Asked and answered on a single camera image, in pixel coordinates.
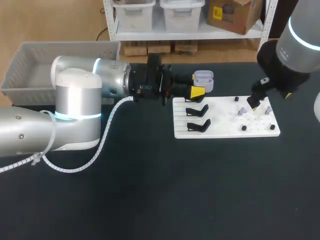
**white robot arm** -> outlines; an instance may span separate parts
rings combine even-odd
[[[268,90],[277,89],[287,98],[309,79],[310,73],[320,70],[319,9],[320,0],[300,0],[280,39],[262,46],[257,61],[267,78],[252,86],[247,99],[252,109],[260,105]],[[162,65],[156,54],[150,54],[148,63],[139,64],[136,70],[126,62],[59,56],[50,75],[56,89],[54,121],[41,112],[0,108],[0,156],[41,153],[48,144],[50,151],[96,146],[102,98],[161,98],[165,105],[170,95],[195,102],[205,96],[203,88],[192,86],[190,76],[172,76],[170,66]],[[314,110],[320,120],[320,96]]]

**black clip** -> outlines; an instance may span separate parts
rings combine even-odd
[[[203,99],[205,99],[205,95],[201,95],[201,96],[196,96],[196,97],[193,97],[191,99],[187,99],[187,98],[184,98],[184,102],[186,103],[201,103]]]
[[[210,124],[211,124],[211,121],[210,119],[208,119],[207,121],[205,121],[205,123],[202,126],[192,122],[188,122],[186,126],[188,128],[188,131],[196,131],[196,132],[204,133],[205,131],[207,131]]]
[[[209,109],[209,105],[206,104],[203,106],[201,111],[195,110],[193,108],[186,108],[185,112],[187,116],[196,116],[196,117],[202,118],[206,114],[208,109]]]

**black table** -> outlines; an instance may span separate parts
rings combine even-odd
[[[264,77],[254,63],[172,70],[212,70],[217,97],[249,95]],[[42,161],[0,174],[1,239],[318,240],[318,78],[314,74],[290,100],[269,94],[279,137],[175,139],[171,100],[167,107],[125,103],[87,170],[65,174]],[[111,109],[103,107],[103,127]],[[48,158],[75,168],[95,152],[51,152]]]

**hole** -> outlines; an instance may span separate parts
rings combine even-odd
[[[110,93],[111,93],[112,95],[115,95],[115,94],[117,94],[117,91],[116,91],[115,89],[111,89],[111,90],[110,90]]]

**gray bin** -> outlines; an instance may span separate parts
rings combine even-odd
[[[56,92],[50,79],[58,56],[118,60],[119,41],[25,42],[16,52],[0,86],[14,105],[54,105]],[[104,104],[112,104],[108,99]]]

